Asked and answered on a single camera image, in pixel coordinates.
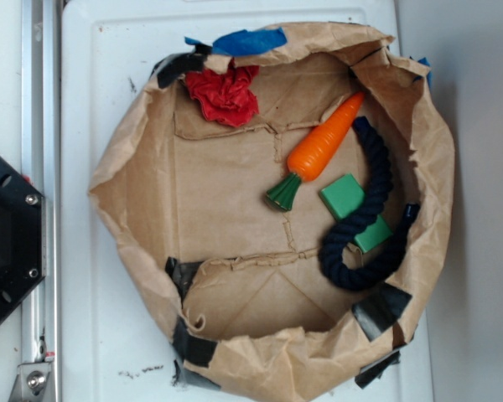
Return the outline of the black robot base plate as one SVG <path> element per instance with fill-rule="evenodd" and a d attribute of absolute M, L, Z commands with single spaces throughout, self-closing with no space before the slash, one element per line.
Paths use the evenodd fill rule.
<path fill-rule="evenodd" d="M 0 156 L 0 325 L 43 279 L 43 200 Z"/>

